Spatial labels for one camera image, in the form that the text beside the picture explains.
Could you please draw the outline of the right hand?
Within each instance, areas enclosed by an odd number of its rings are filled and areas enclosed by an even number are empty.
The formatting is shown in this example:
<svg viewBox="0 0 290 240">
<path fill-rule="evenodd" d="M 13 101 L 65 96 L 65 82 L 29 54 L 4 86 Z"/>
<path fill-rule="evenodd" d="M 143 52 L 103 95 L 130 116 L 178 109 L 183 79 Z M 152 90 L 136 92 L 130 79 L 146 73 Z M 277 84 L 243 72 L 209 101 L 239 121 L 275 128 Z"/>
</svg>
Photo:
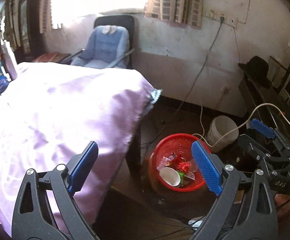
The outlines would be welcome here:
<svg viewBox="0 0 290 240">
<path fill-rule="evenodd" d="M 279 219 L 290 219 L 290 194 L 276 194 L 274 197 L 277 205 Z"/>
</svg>

